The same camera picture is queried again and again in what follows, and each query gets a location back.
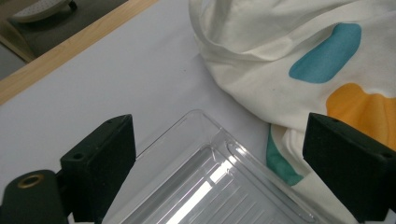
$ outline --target blue spot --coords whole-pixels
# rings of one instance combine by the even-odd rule
[[[310,83],[327,82],[352,58],[360,43],[361,27],[358,24],[338,24],[329,38],[291,67],[289,75]]]
[[[268,134],[266,160],[268,168],[270,168],[270,170],[277,174],[277,176],[279,176],[289,186],[296,185],[303,179],[303,176],[297,174],[289,162],[286,161],[282,154],[280,154],[271,135],[271,129]]]

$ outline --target brass screw hole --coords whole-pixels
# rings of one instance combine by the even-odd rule
[[[39,184],[43,179],[44,176],[42,174],[29,175],[18,183],[18,188],[29,189]]]

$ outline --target floor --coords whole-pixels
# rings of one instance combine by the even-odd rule
[[[84,29],[94,21],[105,16],[109,11],[127,0],[75,0],[76,11],[65,7],[57,14],[32,23],[9,21],[20,31],[35,56],[40,56],[59,45],[68,37]],[[25,65],[11,51],[0,45],[0,79],[7,77]]]

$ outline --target clear plastic tray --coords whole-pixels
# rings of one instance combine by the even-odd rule
[[[318,223],[276,181],[216,122],[191,111],[138,156],[121,223]]]

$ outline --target wooden edge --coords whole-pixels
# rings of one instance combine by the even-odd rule
[[[0,105],[26,90],[158,0],[129,0],[0,81]]]

